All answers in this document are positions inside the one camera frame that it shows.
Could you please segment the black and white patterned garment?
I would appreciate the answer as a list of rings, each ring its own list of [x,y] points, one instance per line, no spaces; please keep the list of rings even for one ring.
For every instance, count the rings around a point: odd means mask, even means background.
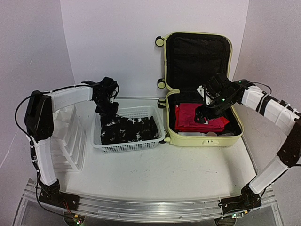
[[[147,141],[159,138],[159,130],[154,117],[126,118],[104,117],[100,118],[101,144],[112,145]]]

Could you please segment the pale yellow hard-shell suitcase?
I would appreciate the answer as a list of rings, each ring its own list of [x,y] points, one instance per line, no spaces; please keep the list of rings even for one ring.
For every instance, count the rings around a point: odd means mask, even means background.
[[[158,36],[155,45],[163,48],[164,77],[157,86],[166,88],[165,98],[158,107],[166,110],[166,137],[164,143],[183,147],[231,146],[243,134],[243,124],[234,108],[207,124],[194,122],[195,109],[203,99],[197,88],[205,84],[213,73],[229,77],[232,44],[222,35],[200,32],[173,32]],[[182,136],[178,132],[200,132],[201,136]],[[218,136],[206,136],[208,132]],[[219,136],[233,132],[234,136]]]

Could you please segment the white perforated plastic basket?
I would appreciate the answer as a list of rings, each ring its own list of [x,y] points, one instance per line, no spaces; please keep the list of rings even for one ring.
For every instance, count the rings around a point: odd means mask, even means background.
[[[94,114],[91,145],[103,153],[155,148],[166,132],[158,108],[153,105],[120,106],[114,117]]]

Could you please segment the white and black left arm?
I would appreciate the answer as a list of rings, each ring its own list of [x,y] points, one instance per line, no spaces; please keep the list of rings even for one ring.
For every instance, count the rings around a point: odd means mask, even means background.
[[[35,90],[23,99],[28,102],[24,116],[26,128],[20,130],[29,140],[31,161],[46,203],[65,207],[68,200],[79,199],[77,195],[60,191],[51,156],[53,113],[77,103],[93,101],[96,104],[96,113],[115,116],[119,105],[114,99],[118,92],[117,82],[105,77],[101,82],[84,81],[78,85],[44,92]]]

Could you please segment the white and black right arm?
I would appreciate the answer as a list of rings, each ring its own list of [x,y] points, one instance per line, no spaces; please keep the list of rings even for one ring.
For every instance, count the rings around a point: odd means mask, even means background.
[[[197,92],[203,99],[203,105],[195,110],[195,122],[206,123],[221,117],[233,105],[242,105],[254,111],[250,119],[243,117],[251,126],[247,130],[250,136],[247,144],[264,153],[276,149],[275,156],[241,189],[239,196],[223,198],[219,204],[224,215],[260,207],[266,189],[290,168],[300,166],[301,113],[286,101],[263,91],[258,82],[225,81],[215,88],[202,84]]]

